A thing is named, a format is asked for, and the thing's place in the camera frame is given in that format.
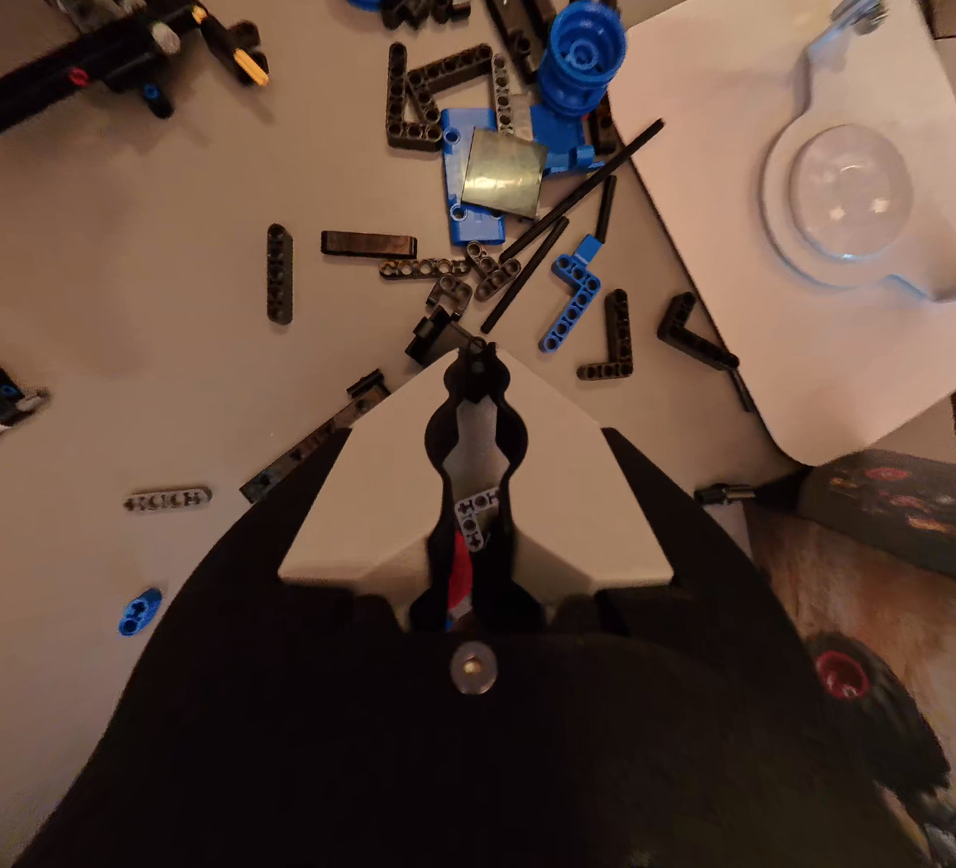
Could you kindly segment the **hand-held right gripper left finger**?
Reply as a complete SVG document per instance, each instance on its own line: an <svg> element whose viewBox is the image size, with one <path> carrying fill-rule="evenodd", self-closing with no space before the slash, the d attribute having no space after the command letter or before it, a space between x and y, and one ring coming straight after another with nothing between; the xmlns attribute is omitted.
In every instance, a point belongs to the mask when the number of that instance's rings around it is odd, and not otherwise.
<svg viewBox="0 0 956 868"><path fill-rule="evenodd" d="M457 358L445 354L352 426L279 567L284 588L379 597L411 630L443 503L425 429L448 399L445 373Z"/></svg>

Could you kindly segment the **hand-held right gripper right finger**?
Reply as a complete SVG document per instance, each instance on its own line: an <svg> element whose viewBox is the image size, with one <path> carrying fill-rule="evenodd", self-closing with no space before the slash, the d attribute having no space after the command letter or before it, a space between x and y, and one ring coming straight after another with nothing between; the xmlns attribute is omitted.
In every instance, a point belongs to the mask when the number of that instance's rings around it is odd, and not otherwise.
<svg viewBox="0 0 956 868"><path fill-rule="evenodd" d="M508 354L471 348L471 492L497 489L472 554L489 633L538 633L566 603L673 574L598 422Z"/></svg>

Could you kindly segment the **black connector with blue pin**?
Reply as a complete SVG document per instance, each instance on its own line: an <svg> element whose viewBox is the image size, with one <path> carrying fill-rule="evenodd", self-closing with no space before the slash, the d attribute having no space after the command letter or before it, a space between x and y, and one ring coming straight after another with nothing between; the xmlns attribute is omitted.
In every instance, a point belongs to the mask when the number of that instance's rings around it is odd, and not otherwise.
<svg viewBox="0 0 956 868"><path fill-rule="evenodd" d="M4 433L15 426L20 422L27 420L30 415L27 415L26 418L23 415L19 414L16 409L16 402L23 396L24 390L16 384L13 378L6 372L5 369L1 369L1 432Z"/></svg>

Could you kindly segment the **small brick assembly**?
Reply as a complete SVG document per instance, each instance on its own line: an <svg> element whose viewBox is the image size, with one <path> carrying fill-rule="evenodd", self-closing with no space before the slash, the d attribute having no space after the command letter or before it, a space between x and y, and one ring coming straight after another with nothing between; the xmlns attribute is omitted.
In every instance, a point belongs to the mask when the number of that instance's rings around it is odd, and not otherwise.
<svg viewBox="0 0 956 868"><path fill-rule="evenodd" d="M96 85L134 94L159 120L172 117L159 78L206 19L199 0L43 1L69 20L76 36L2 75L2 132Z"/></svg>

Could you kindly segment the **grey desk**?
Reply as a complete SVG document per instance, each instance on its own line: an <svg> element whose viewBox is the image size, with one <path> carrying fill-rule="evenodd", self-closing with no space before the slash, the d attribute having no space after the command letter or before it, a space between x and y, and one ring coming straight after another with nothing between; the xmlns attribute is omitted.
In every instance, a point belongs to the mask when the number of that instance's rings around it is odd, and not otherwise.
<svg viewBox="0 0 956 868"><path fill-rule="evenodd" d="M2 134L2 366L51 394L2 433L2 866L16 862L93 752L158 621L123 638L126 604L168 612L248 508L239 487L380 369L395 392L427 287L326 259L323 230L418 237L449 253L440 156L383 130L389 42L344 0L202 0L259 26L270 64L244 88L190 38L164 86L168 121L89 89ZM553 0L556 5L567 0ZM627 25L684 0L619 0ZM563 351L537 340L561 303L543 267L492 339L687 491L757 483L793 461L728 378L656 338L689 288L630 168L598 271L627 289L637 373L581 385L600 314ZM265 311L265 234L294 241L294 315ZM131 513L136 492L205 485L197 511Z"/></svg>

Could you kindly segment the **grey cross connector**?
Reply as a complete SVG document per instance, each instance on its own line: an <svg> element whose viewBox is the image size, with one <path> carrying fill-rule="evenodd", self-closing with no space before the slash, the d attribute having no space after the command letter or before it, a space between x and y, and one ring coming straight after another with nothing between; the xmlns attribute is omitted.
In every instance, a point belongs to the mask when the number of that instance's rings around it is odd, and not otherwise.
<svg viewBox="0 0 956 868"><path fill-rule="evenodd" d="M472 554L482 551L497 517L499 488L494 487L467 496L454 506L455 519L465 548Z"/></svg>

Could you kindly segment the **red wheel rim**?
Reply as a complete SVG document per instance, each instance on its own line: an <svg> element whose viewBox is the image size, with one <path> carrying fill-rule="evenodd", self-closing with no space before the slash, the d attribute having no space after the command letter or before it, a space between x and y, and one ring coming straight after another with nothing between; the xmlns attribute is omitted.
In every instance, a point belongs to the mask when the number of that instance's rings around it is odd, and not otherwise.
<svg viewBox="0 0 956 868"><path fill-rule="evenodd" d="M472 578L472 552L465 536L456 530L454 556L448 582L447 631L451 631L472 612Z"/></svg>

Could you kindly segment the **black angled beam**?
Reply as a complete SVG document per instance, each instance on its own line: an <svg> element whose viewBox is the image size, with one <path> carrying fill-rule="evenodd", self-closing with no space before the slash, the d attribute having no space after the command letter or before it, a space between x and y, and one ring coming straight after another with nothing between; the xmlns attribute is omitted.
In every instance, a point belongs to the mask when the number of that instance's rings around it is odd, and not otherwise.
<svg viewBox="0 0 956 868"><path fill-rule="evenodd" d="M658 326L658 339L714 370L737 371L740 361L734 354L687 328L688 320L696 304L697 298L691 291L672 297Z"/></svg>
<svg viewBox="0 0 956 868"><path fill-rule="evenodd" d="M624 289L615 288L605 295L604 322L607 359L580 365L577 377L581 381L624 379L634 372L629 304Z"/></svg>

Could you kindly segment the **grey thin beam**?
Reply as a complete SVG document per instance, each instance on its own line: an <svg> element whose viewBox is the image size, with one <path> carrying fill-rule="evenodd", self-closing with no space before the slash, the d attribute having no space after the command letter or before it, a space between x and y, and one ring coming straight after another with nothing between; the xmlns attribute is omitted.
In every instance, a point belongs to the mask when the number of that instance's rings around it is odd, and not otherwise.
<svg viewBox="0 0 956 868"><path fill-rule="evenodd" d="M126 495L122 508L133 515L152 516L163 513L193 512L212 501L213 490L207 485L139 489Z"/></svg>

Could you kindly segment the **blue angled beam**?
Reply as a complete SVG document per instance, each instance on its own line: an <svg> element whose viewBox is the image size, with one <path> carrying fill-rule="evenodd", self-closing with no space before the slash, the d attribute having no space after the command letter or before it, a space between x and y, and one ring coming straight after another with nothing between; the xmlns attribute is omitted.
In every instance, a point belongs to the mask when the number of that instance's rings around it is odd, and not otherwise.
<svg viewBox="0 0 956 868"><path fill-rule="evenodd" d="M570 296L564 309L539 341L538 348L544 354L555 352L565 343L601 290L601 280L592 272L590 265L579 264L572 255L561 254L551 266L552 275L567 285Z"/></svg>

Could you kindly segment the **black bent connector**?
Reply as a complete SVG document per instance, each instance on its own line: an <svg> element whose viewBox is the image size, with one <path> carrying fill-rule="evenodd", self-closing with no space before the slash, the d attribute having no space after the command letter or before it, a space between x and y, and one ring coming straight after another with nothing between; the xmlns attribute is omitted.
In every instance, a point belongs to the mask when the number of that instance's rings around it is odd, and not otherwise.
<svg viewBox="0 0 956 868"><path fill-rule="evenodd" d="M454 274L440 275L432 286L425 306L434 311L444 310L452 322L461 321L473 296L473 288Z"/></svg>

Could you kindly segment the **medium black axle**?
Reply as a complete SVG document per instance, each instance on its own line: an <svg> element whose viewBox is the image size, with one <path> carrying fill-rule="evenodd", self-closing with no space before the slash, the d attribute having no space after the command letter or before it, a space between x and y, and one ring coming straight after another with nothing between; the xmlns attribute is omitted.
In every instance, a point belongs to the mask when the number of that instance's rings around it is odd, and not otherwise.
<svg viewBox="0 0 956 868"><path fill-rule="evenodd" d="M511 304L518 297L521 290L529 283L537 268L548 256L549 252L557 243L558 239L562 236L565 229L567 229L568 225L569 218L566 216L559 218L555 222L553 228L548 232L538 249L532 254L532 257L529 259L528 263L523 265L520 274L513 280L507 292L505 292L494 309L482 323L480 327L481 334L489 335L492 332L500 319L508 311Z"/></svg>

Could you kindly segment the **black five-hole beam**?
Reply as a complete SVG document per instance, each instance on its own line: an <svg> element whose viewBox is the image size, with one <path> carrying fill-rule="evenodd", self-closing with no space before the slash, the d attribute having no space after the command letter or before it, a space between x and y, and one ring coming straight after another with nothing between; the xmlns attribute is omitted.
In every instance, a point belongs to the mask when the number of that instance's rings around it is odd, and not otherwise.
<svg viewBox="0 0 956 868"><path fill-rule="evenodd" d="M285 327L293 321L293 237L280 224L266 234L266 311L272 324Z"/></svg>

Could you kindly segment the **black thin beam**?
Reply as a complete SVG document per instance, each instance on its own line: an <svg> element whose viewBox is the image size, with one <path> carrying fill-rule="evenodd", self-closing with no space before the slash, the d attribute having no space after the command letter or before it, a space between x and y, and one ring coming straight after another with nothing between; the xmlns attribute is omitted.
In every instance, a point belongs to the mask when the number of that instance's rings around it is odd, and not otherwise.
<svg viewBox="0 0 956 868"><path fill-rule="evenodd" d="M471 269L466 260L459 258L384 260L377 268L379 277L391 282L438 280L443 276L461 279L467 277Z"/></svg>

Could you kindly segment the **black three-hole connector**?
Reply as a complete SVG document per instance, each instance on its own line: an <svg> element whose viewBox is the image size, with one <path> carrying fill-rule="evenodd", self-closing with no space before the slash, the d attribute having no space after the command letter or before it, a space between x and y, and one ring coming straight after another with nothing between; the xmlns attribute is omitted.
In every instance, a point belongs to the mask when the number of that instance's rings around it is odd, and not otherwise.
<svg viewBox="0 0 956 868"><path fill-rule="evenodd" d="M508 287L510 282L520 275L522 269L515 258L498 262L475 241L467 244L465 259L479 279L477 287L474 288L474 299L478 302L488 301L500 290Z"/></svg>

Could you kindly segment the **black flat plate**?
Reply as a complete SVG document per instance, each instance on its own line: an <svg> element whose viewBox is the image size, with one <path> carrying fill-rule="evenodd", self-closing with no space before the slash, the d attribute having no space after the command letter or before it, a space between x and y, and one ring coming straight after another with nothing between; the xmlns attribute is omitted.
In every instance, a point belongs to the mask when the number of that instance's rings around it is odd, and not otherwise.
<svg viewBox="0 0 956 868"><path fill-rule="evenodd" d="M322 254L378 261L413 260L418 255L416 237L400 234L323 230Z"/></svg>

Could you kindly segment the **toy truck set box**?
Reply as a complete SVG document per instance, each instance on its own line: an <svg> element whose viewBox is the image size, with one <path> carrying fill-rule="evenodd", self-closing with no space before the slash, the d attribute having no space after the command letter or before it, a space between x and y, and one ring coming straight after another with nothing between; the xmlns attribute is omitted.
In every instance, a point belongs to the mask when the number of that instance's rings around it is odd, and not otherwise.
<svg viewBox="0 0 956 868"><path fill-rule="evenodd" d="M923 863L954 866L954 462L868 449L743 507L832 715Z"/></svg>

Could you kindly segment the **long black axle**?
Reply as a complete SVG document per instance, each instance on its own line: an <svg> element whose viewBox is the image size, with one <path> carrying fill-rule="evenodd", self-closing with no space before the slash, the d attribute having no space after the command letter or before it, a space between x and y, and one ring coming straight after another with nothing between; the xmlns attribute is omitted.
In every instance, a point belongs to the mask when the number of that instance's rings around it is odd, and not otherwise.
<svg viewBox="0 0 956 868"><path fill-rule="evenodd" d="M584 200L592 191L604 185L615 172L651 140L663 131L665 122L657 119L641 131L634 139L619 150L614 157L604 162L601 169L593 172L582 181L574 190L567 193L550 211L526 229L517 240L502 251L500 259L503 262L517 256L523 249L536 240L542 233L552 226L558 219L567 214L578 203Z"/></svg>

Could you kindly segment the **white book stand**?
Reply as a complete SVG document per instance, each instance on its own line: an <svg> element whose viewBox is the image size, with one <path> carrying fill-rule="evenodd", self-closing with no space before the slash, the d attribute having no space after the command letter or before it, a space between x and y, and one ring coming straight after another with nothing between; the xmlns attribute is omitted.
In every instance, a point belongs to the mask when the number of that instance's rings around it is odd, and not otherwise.
<svg viewBox="0 0 956 868"><path fill-rule="evenodd" d="M820 465L954 393L954 95L916 0L816 54L842 0L653 0L611 85L639 176L773 442ZM858 124L902 154L900 236L859 263L798 230L795 158Z"/></svg>

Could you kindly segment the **blue flat panel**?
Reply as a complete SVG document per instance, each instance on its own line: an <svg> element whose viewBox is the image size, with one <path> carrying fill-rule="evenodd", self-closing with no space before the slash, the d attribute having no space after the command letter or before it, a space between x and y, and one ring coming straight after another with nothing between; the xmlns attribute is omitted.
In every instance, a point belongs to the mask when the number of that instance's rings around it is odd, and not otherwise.
<svg viewBox="0 0 956 868"><path fill-rule="evenodd" d="M443 157L447 197L448 229L451 243L465 248L477 242L487 246L505 241L505 219L499 212L468 205L463 201L472 137L476 129L492 131L496 120L489 108L441 111Z"/></svg>

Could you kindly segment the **blue fender piece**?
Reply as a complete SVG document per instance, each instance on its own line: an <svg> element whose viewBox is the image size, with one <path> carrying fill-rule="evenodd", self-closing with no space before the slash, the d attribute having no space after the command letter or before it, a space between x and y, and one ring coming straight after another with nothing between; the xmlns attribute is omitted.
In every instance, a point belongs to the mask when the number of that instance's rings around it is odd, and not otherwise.
<svg viewBox="0 0 956 868"><path fill-rule="evenodd" d="M544 180L565 174L586 174L600 167L586 127L587 117L563 117L540 102L532 103L530 116L532 141L546 150Z"/></svg>

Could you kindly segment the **grey long holed beam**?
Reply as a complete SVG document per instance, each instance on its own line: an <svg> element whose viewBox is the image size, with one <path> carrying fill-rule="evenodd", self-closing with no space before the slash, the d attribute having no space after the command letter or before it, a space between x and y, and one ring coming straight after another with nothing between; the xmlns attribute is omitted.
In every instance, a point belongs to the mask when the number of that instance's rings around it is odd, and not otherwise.
<svg viewBox="0 0 956 868"><path fill-rule="evenodd" d="M504 53L496 52L492 56L490 68L496 131L516 136L524 141L533 141L532 97L512 91L508 59Z"/></svg>

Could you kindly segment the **black piece with yellow axle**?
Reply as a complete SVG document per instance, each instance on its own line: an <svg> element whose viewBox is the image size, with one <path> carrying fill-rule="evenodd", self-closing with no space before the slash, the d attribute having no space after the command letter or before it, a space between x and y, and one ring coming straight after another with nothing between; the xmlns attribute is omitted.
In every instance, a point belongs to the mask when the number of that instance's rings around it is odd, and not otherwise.
<svg viewBox="0 0 956 868"><path fill-rule="evenodd" d="M212 55L241 85L269 84L269 65L258 25L251 21L224 25L208 13L199 23L199 30Z"/></svg>

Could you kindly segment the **black open frame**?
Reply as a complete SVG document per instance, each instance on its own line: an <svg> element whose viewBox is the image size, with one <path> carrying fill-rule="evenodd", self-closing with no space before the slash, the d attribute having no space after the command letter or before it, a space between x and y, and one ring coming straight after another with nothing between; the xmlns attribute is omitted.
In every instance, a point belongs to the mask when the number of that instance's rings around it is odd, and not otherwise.
<svg viewBox="0 0 956 868"><path fill-rule="evenodd" d="M444 130L435 100L440 93L490 74L489 44L455 52L410 69L406 47L394 41L388 52L385 135L393 149L432 154L442 151Z"/></svg>

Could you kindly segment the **black rectangular frame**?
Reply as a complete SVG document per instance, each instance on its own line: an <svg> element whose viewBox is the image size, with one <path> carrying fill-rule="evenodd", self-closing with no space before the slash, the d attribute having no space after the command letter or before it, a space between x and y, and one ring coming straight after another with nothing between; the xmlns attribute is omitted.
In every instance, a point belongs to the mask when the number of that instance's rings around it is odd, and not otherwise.
<svg viewBox="0 0 956 868"><path fill-rule="evenodd" d="M556 18L552 0L485 0L508 55L528 85L534 85Z"/></svg>

